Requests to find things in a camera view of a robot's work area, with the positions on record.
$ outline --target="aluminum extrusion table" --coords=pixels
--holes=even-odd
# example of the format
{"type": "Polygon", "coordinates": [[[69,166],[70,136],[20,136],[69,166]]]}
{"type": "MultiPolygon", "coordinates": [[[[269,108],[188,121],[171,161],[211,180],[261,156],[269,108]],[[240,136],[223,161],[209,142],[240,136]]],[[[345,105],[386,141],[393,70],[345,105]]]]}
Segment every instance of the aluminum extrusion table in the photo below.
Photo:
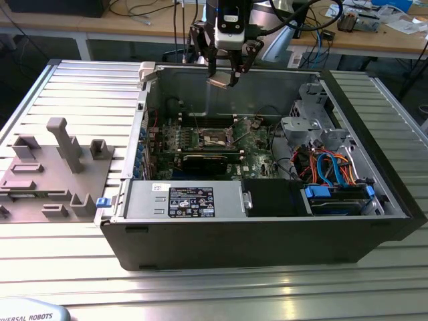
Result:
{"type": "MultiPolygon", "coordinates": [[[[72,61],[46,67],[0,132],[0,171],[14,156],[14,136],[34,134],[43,144],[55,144],[45,124],[51,116],[66,115],[68,132],[82,144],[103,138],[116,147],[104,190],[106,196],[115,194],[138,95],[138,67],[72,61]]],[[[427,177],[413,184],[427,190],[427,177]]],[[[426,227],[404,241],[383,244],[357,264],[128,272],[94,224],[2,224],[0,270],[1,298],[61,304],[79,321],[428,317],[426,227]]]]}

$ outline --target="desk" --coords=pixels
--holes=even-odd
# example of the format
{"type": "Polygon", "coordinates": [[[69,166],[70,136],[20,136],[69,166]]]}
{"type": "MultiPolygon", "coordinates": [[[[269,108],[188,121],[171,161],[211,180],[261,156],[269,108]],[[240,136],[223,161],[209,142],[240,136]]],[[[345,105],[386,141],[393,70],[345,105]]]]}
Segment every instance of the desk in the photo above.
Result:
{"type": "MultiPolygon", "coordinates": [[[[149,8],[157,9],[169,3],[169,0],[160,0],[149,8]]],[[[325,3],[317,3],[314,6],[314,11],[320,21],[328,19],[320,15],[325,12],[328,4],[329,1],[326,0],[325,3]]],[[[198,18],[201,18],[202,7],[199,7],[198,18]]],[[[10,17],[28,35],[75,39],[82,60],[91,60],[90,47],[88,46],[89,39],[174,43],[173,8],[150,15],[152,25],[145,25],[129,17],[120,17],[109,11],[105,12],[102,18],[88,18],[12,13],[8,7],[5,8],[8,10],[10,17]]],[[[115,4],[114,9],[117,12],[126,13],[123,1],[115,4]]],[[[422,9],[426,10],[426,8],[417,7],[416,9],[411,8],[411,12],[416,13],[422,9]]],[[[185,25],[189,26],[195,14],[195,5],[186,5],[185,12],[185,25]]],[[[178,43],[182,43],[183,32],[181,26],[181,10],[179,9],[177,10],[177,37],[180,38],[178,43]]],[[[328,29],[336,32],[336,37],[330,50],[332,54],[417,59],[425,45],[424,33],[406,35],[385,25],[381,26],[378,33],[362,31],[343,33],[337,30],[336,24],[328,29]]],[[[0,33],[19,33],[2,12],[0,12],[0,33]]],[[[291,68],[296,67],[297,62],[294,61],[294,58],[301,57],[304,52],[311,50],[313,45],[314,39],[310,33],[303,33],[300,39],[293,39],[289,47],[293,54],[288,66],[291,68]]]]}

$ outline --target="power supply label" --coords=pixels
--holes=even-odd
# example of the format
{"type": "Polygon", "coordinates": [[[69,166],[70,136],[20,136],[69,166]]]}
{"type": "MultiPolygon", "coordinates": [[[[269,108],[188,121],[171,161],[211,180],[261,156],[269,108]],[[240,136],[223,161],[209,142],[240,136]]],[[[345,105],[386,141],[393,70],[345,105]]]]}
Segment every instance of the power supply label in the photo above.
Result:
{"type": "Polygon", "coordinates": [[[171,187],[169,217],[215,217],[212,187],[171,187]]]}

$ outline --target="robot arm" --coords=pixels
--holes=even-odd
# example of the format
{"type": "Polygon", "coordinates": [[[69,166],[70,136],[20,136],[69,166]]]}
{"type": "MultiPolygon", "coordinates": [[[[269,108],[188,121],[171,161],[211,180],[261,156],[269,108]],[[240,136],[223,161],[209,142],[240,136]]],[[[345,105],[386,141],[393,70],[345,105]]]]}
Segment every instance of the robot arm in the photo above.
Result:
{"type": "MultiPolygon", "coordinates": [[[[273,0],[266,1],[272,6],[275,15],[282,21],[278,21],[277,27],[271,30],[263,30],[260,25],[251,24],[250,14],[255,0],[207,0],[206,14],[207,20],[204,23],[195,23],[191,26],[191,37],[195,44],[198,56],[208,64],[209,83],[226,88],[233,87],[238,83],[241,74],[246,74],[253,65],[253,62],[260,50],[264,47],[264,42],[260,37],[273,34],[283,27],[288,26],[297,29],[293,19],[301,12],[308,10],[309,6],[320,0],[311,0],[301,6],[296,12],[282,19],[274,7],[273,0]],[[243,59],[242,50],[246,53],[243,59]],[[217,55],[221,52],[223,59],[228,59],[231,65],[231,73],[216,72],[217,55]]],[[[335,22],[342,15],[342,3],[340,0],[333,0],[339,4],[338,15],[324,25],[315,28],[300,30],[312,31],[321,29],[335,22]]]]}

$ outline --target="table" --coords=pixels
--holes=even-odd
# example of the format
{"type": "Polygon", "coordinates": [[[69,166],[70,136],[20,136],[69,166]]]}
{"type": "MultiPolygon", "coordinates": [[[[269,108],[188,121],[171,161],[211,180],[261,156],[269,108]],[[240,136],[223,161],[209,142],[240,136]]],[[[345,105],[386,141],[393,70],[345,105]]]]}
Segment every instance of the table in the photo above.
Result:
{"type": "MultiPolygon", "coordinates": [[[[17,134],[56,144],[45,122],[65,116],[81,144],[101,138],[116,147],[104,195],[117,193],[138,67],[48,66],[0,132],[0,171],[17,134]]],[[[0,224],[0,298],[61,304],[79,321],[426,320],[427,266],[427,225],[356,264],[129,272],[92,223],[0,224]]]]}
{"type": "MultiPolygon", "coordinates": [[[[170,3],[169,0],[160,0],[150,8],[156,9],[170,3]]],[[[325,12],[329,3],[325,0],[314,5],[314,11],[319,16],[320,21],[328,19],[321,17],[321,14],[325,12]]],[[[115,4],[114,9],[117,12],[126,13],[123,1],[115,4]]],[[[182,43],[181,10],[180,8],[177,9],[179,9],[177,10],[177,37],[179,37],[178,43],[182,43]]],[[[411,12],[416,13],[420,9],[425,10],[426,8],[417,7],[414,9],[412,7],[411,12]]],[[[201,12],[202,6],[199,6],[199,18],[201,12]]],[[[195,5],[186,5],[186,26],[190,25],[194,13],[195,5]]],[[[119,17],[109,11],[105,12],[102,18],[12,13],[10,11],[9,14],[28,35],[75,39],[82,60],[92,59],[88,45],[89,39],[174,43],[173,8],[153,13],[150,19],[152,25],[145,25],[129,17],[119,17]]],[[[330,50],[332,54],[417,59],[425,45],[423,33],[406,35],[385,25],[381,26],[378,33],[361,31],[343,33],[337,30],[336,24],[328,29],[336,32],[330,50]]],[[[0,12],[0,33],[19,33],[2,12],[0,12]]],[[[289,50],[293,54],[288,66],[291,68],[298,66],[302,54],[310,51],[313,45],[314,39],[310,33],[303,33],[300,39],[293,39],[289,46],[289,50]]]]}

